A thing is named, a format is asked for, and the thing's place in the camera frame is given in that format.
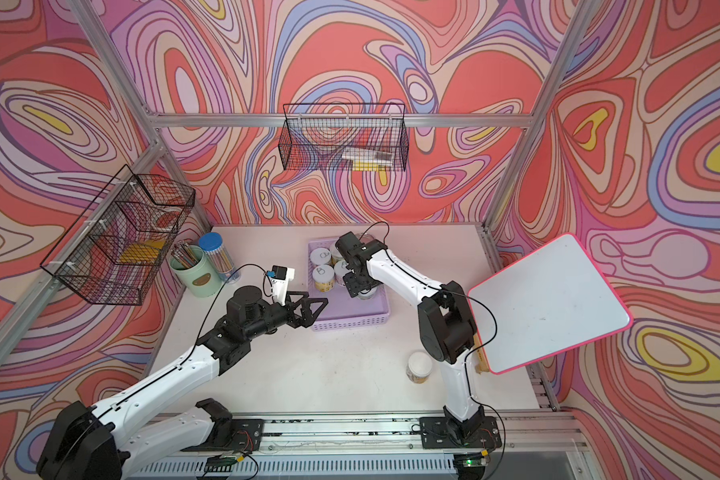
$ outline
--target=yellow object in basket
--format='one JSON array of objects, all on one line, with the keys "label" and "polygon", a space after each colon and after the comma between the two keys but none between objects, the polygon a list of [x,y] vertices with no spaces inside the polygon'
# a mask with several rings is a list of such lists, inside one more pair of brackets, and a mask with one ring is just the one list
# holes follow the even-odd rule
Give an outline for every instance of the yellow object in basket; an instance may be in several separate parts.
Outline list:
[{"label": "yellow object in basket", "polygon": [[165,245],[164,240],[144,240],[142,244],[131,244],[120,255],[121,264],[141,264],[154,262]]}]

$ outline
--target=blue lid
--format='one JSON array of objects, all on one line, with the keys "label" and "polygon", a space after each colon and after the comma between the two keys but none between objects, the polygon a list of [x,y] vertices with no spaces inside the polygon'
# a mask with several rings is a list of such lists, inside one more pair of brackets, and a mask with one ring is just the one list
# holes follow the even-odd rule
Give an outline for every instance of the blue lid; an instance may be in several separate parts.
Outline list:
[{"label": "blue lid", "polygon": [[206,252],[212,252],[221,246],[221,235],[216,232],[203,235],[198,241],[197,245]]}]

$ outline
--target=psychedelic wallpaper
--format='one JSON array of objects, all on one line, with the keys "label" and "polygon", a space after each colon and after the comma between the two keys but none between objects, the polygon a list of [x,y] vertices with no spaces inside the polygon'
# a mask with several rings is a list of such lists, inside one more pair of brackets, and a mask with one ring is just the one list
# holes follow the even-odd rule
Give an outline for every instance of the psychedelic wallpaper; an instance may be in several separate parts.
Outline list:
[{"label": "psychedelic wallpaper", "polygon": [[[153,112],[275,113],[291,101],[529,112],[573,2],[95,2]],[[427,136],[428,132],[418,132]]]},{"label": "psychedelic wallpaper", "polygon": [[[95,4],[153,112],[269,113],[401,101],[529,112],[571,2],[149,0]],[[163,137],[216,224],[479,222],[518,129],[416,128],[405,172],[282,172],[278,129]]]},{"label": "psychedelic wallpaper", "polygon": [[[0,2],[0,320],[142,133],[62,2]],[[155,167],[155,173],[161,173]],[[196,237],[194,220],[182,235]],[[60,290],[0,369],[0,479],[32,472],[56,413],[139,379],[179,286],[165,270],[140,307]]]},{"label": "psychedelic wallpaper", "polygon": [[606,476],[720,478],[720,1],[605,1],[492,230],[576,234],[634,314],[545,362]]},{"label": "psychedelic wallpaper", "polygon": [[277,128],[169,128],[172,149],[214,224],[480,222],[518,128],[433,128],[405,171],[282,169]]}]

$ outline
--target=green pencil holder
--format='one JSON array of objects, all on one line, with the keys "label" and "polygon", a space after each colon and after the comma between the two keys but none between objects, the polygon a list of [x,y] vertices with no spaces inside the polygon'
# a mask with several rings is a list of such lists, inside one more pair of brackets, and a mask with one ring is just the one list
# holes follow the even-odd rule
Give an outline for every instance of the green pencil holder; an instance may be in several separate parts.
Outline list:
[{"label": "green pencil holder", "polygon": [[194,296],[204,298],[218,293],[224,283],[208,260],[208,255],[197,245],[190,245],[190,248],[195,258],[200,258],[200,262],[192,268],[184,269],[179,261],[171,256],[168,262],[170,269]]}]

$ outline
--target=black wire basket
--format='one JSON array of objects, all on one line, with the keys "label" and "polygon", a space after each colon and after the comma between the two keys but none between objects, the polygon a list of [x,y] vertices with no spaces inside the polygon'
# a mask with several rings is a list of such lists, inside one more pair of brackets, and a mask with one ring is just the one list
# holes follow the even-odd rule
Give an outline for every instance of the black wire basket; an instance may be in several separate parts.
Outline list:
[{"label": "black wire basket", "polygon": [[405,105],[284,104],[278,149],[284,170],[402,171],[408,164]]},{"label": "black wire basket", "polygon": [[57,242],[40,266],[88,303],[141,305],[195,205],[195,191],[162,175],[130,172],[114,195],[67,258],[46,262]]}]

